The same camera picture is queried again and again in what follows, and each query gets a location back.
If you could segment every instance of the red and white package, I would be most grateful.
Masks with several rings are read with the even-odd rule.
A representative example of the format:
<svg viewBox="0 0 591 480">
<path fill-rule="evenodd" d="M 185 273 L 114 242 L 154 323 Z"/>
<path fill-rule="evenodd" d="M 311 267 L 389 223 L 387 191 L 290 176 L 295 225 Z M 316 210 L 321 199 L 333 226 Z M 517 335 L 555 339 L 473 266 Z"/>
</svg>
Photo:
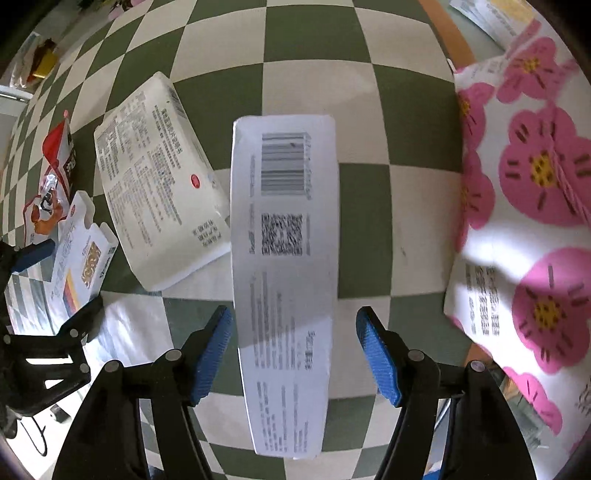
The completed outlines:
<svg viewBox="0 0 591 480">
<path fill-rule="evenodd" d="M 76 165 L 68 112 L 43 141 L 43 157 L 49 163 L 39 182 L 39 192 L 22 210 L 25 245 L 47 239 L 59 221 L 66 218 L 72 197 L 71 173 Z"/>
</svg>

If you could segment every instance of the barcode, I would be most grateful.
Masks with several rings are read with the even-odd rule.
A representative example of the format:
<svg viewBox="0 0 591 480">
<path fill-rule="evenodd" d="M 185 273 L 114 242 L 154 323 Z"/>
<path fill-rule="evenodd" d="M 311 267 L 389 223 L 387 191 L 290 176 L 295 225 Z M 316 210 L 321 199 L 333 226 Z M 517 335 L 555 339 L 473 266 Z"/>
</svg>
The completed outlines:
<svg viewBox="0 0 591 480">
<path fill-rule="evenodd" d="M 305 195 L 306 133 L 263 134 L 261 195 Z"/>
<path fill-rule="evenodd" d="M 180 98 L 178 98 L 177 92 L 174 90 L 174 88 L 168 88 L 168 92 L 173 99 L 173 106 L 177 113 L 183 118 L 189 120 L 187 118 L 187 114 L 184 111 L 183 104 L 181 103 Z"/>
<path fill-rule="evenodd" d="M 261 215 L 263 255 L 301 255 L 302 214 Z"/>
</svg>

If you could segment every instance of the checkered tablecloth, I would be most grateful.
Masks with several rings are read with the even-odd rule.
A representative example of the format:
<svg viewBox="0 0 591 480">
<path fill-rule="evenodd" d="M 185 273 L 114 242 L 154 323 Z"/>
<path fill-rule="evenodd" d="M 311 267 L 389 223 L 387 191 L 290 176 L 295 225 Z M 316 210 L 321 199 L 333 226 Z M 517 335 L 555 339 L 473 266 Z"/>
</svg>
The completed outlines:
<svg viewBox="0 0 591 480">
<path fill-rule="evenodd" d="M 430 25 L 416 0 L 145 0 L 65 58 L 15 125 L 0 181 L 0 220 L 2 239 L 22 245 L 22 208 L 36 194 L 46 162 L 41 144 L 66 109 L 77 152 L 75 187 L 93 198 L 95 222 L 113 228 L 93 132 L 105 112 L 157 71 L 174 82 L 226 188 L 237 118 L 335 118 L 339 299 L 323 451 L 298 461 L 254 454 L 234 336 L 212 392 L 194 409 L 216 479 L 373 478 L 399 412 L 376 393 L 358 344 L 355 313 L 363 305 L 437 361 L 460 364 L 466 355 L 470 342 L 442 313 L 462 143 L 452 74 Z M 11 281 L 15 330 L 48 322 L 52 266 L 47 259 Z M 137 331 L 167 323 L 179 347 L 218 304 L 232 305 L 229 256 L 148 295 L 118 249 L 103 296 L 113 307 L 109 314 L 127 315 Z M 149 402 L 141 410 L 148 461 L 158 466 Z"/>
</svg>

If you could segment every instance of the screw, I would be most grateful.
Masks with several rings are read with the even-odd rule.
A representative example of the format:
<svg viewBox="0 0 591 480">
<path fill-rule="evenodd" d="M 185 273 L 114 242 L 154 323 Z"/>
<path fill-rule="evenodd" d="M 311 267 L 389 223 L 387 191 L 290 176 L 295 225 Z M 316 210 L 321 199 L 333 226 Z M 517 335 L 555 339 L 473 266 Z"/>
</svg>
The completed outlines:
<svg viewBox="0 0 591 480">
<path fill-rule="evenodd" d="M 484 364 L 478 360 L 472 360 L 472 362 L 470 362 L 470 367 L 472 367 L 475 372 L 483 372 L 486 370 Z"/>
<path fill-rule="evenodd" d="M 118 368 L 119 368 L 119 362 L 117 360 L 110 360 L 109 362 L 107 362 L 105 364 L 105 372 L 110 373 L 110 374 L 117 371 Z"/>
<path fill-rule="evenodd" d="M 422 362 L 423 360 L 425 360 L 425 354 L 420 350 L 410 350 L 408 352 L 408 357 L 413 362 Z"/>
<path fill-rule="evenodd" d="M 173 350 L 169 350 L 168 352 L 166 352 L 166 355 L 164 355 L 166 360 L 168 360 L 169 362 L 174 362 L 175 360 L 178 360 L 182 356 L 183 356 L 183 353 L 181 352 L 181 350 L 177 350 L 176 348 Z"/>
</svg>

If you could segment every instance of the black cable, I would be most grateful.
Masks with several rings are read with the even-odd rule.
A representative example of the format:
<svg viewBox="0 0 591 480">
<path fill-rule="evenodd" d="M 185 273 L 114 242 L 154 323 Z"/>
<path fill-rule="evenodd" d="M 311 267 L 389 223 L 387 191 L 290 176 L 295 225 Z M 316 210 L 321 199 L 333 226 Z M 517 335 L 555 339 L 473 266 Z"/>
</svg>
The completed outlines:
<svg viewBox="0 0 591 480">
<path fill-rule="evenodd" d="M 35 447 L 35 450 L 39 453 L 39 455 L 41 455 L 42 457 L 45 457 L 45 456 L 47 456 L 47 441 L 45 440 L 45 434 L 44 434 L 46 427 L 41 428 L 39 426 L 39 424 L 37 423 L 37 421 L 35 420 L 35 417 L 30 417 L 30 419 L 33 421 L 33 423 L 37 427 L 37 430 L 39 430 L 39 434 L 41 435 L 41 440 L 43 440 L 43 448 L 44 448 L 43 453 L 41 453 L 41 450 L 39 450 L 37 448 L 37 445 L 35 444 L 35 442 L 33 441 L 33 438 L 29 434 L 27 427 L 25 427 L 25 424 L 22 422 L 22 419 L 18 419 L 18 421 L 21 423 L 22 428 L 25 429 L 25 432 L 28 435 L 29 440 L 31 441 L 31 443 Z"/>
</svg>

